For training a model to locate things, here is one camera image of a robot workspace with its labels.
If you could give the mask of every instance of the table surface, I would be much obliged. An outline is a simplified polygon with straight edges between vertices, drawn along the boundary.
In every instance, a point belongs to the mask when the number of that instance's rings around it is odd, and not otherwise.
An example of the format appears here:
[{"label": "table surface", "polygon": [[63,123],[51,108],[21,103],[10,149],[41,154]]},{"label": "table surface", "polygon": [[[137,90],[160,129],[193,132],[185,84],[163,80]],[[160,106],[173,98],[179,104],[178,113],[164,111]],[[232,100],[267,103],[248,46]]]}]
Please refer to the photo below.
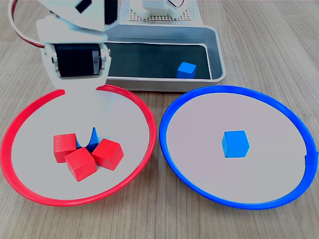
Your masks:
[{"label": "table surface", "polygon": [[[227,77],[220,84],[265,93],[294,111],[319,145],[319,2],[199,1],[216,28]],[[17,5],[16,23],[37,38],[35,22],[48,15],[37,1]],[[54,90],[40,51],[18,38],[0,1],[0,135],[34,100]],[[136,93],[157,127],[181,94]],[[276,209],[245,211],[214,203],[172,172],[159,142],[143,172],[98,202],[71,208],[43,206],[20,196],[0,174],[0,238],[318,239],[319,177],[297,200]]]}]

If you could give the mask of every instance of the blue rim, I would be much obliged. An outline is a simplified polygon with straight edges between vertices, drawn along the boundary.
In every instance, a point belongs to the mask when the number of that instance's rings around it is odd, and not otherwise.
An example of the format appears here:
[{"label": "blue rim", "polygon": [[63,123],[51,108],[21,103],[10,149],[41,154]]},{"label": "blue rim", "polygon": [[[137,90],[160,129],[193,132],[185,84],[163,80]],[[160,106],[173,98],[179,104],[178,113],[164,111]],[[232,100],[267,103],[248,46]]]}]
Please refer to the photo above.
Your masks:
[{"label": "blue rim", "polygon": [[[202,189],[198,188],[193,183],[191,183],[179,171],[179,169],[174,164],[167,148],[166,133],[167,133],[169,122],[171,118],[173,117],[173,115],[175,114],[175,112],[186,102],[188,102],[189,100],[195,97],[205,95],[205,94],[211,94],[211,93],[234,93],[234,94],[244,95],[244,96],[248,96],[248,97],[260,100],[279,110],[287,118],[289,118],[290,121],[296,126],[296,128],[299,130],[301,136],[303,137],[305,141],[307,154],[305,156],[306,169],[305,169],[304,176],[300,184],[292,192],[290,192],[289,194],[279,199],[266,202],[266,203],[257,203],[257,204],[237,203],[237,202],[232,202],[232,201],[215,197],[203,191]],[[166,158],[169,166],[175,172],[175,174],[195,192],[203,195],[206,198],[209,198],[210,200],[213,200],[217,203],[220,203],[226,206],[239,208],[239,209],[248,209],[248,210],[262,210],[262,209],[270,209],[270,208],[275,208],[275,207],[285,205],[295,200],[299,196],[301,196],[307,190],[307,188],[312,183],[317,172],[318,152],[316,149],[314,139],[311,136],[310,132],[308,131],[307,127],[304,125],[304,123],[290,109],[288,109],[286,106],[284,106],[280,102],[260,92],[256,92],[246,88],[236,87],[236,86],[209,86],[209,87],[203,87],[203,88],[190,91],[182,95],[181,97],[179,97],[168,107],[160,123],[159,131],[160,131],[159,142],[160,142],[161,149],[163,151],[164,157]]]}]

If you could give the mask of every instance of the red rim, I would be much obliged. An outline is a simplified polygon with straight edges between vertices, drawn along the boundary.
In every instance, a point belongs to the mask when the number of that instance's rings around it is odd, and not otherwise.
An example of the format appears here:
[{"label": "red rim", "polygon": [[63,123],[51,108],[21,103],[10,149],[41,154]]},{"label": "red rim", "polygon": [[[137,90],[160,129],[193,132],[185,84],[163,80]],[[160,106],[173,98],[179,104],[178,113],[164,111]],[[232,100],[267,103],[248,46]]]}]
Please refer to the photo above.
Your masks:
[{"label": "red rim", "polygon": [[52,198],[47,198],[44,196],[41,196],[27,187],[25,187],[20,180],[18,179],[17,175],[15,174],[15,171],[13,169],[12,165],[12,160],[11,160],[11,150],[13,146],[13,141],[14,138],[19,131],[20,127],[23,125],[23,123],[26,121],[26,119],[31,116],[37,109],[39,109],[41,106],[46,104],[47,102],[60,97],[65,94],[64,90],[56,90],[54,92],[51,92],[40,99],[36,100],[33,102],[31,105],[29,105],[27,108],[25,108],[16,118],[15,120],[11,123],[10,127],[6,131],[3,141],[1,144],[1,154],[0,154],[0,163],[2,167],[3,174],[5,178],[7,179],[8,183],[22,196],[45,205],[49,206],[78,206],[78,205],[83,205],[87,203],[92,203],[97,200],[103,199],[107,196],[112,195],[113,193],[121,190],[123,187],[125,187],[127,184],[129,184],[146,166],[148,161],[151,158],[151,155],[153,154],[154,148],[155,148],[155,143],[156,143],[156,124],[155,124],[155,119],[148,108],[148,106],[136,95],[133,93],[124,90],[122,88],[116,87],[116,86],[111,86],[111,85],[104,85],[99,87],[97,90],[101,91],[109,91],[113,92],[119,95],[122,95],[124,97],[127,97],[131,101],[133,101],[143,112],[147,124],[149,126],[150,130],[150,140],[149,140],[149,145],[146,150],[146,153],[141,161],[141,163],[138,165],[138,167],[131,173],[125,180],[123,180],[121,183],[116,185],[115,187],[91,196],[87,198],[82,198],[82,199],[76,199],[76,200],[58,200],[58,199],[52,199]]}]

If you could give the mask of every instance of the blue cube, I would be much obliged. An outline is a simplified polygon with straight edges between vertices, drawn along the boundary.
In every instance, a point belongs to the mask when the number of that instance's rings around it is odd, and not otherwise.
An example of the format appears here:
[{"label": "blue cube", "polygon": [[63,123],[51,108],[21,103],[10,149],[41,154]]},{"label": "blue cube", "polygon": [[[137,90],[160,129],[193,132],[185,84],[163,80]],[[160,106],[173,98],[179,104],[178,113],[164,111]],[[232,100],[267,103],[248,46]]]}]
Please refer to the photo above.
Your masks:
[{"label": "blue cube", "polygon": [[177,69],[177,78],[179,79],[194,79],[196,74],[196,65],[182,62]]},{"label": "blue cube", "polygon": [[227,131],[224,133],[222,146],[226,158],[246,157],[250,148],[245,131]]},{"label": "blue cube", "polygon": [[[92,153],[98,145],[99,145],[99,137],[98,137],[98,134],[97,134],[96,129],[95,129],[95,127],[94,127],[94,128],[93,128],[93,131],[92,131],[92,135],[91,135],[90,142],[89,142],[89,144],[86,146],[86,149],[87,149],[90,153]],[[82,146],[79,144],[78,140],[76,140],[76,148],[77,148],[77,149],[82,148]]]}]

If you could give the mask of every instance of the cable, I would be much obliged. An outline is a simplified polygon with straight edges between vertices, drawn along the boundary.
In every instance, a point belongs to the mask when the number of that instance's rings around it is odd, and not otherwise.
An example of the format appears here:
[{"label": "cable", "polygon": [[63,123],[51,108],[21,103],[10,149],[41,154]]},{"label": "cable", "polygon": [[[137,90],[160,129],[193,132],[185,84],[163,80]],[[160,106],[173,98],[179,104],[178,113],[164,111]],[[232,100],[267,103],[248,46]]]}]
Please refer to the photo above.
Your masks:
[{"label": "cable", "polygon": [[36,46],[36,47],[40,47],[43,48],[44,45],[42,45],[40,42],[35,41],[33,39],[30,39],[29,37],[25,36],[22,32],[19,31],[19,29],[16,27],[15,23],[14,23],[14,10],[15,10],[15,6],[16,6],[16,2],[18,0],[10,0],[9,1],[9,5],[8,5],[8,16],[9,16],[9,21],[11,26],[13,27],[13,29],[16,31],[17,35],[24,41]]},{"label": "cable", "polygon": [[183,0],[182,3],[181,3],[179,6],[175,5],[171,0],[167,0],[167,1],[168,1],[173,7],[175,7],[175,8],[180,8],[181,6],[183,6],[185,0]]}]

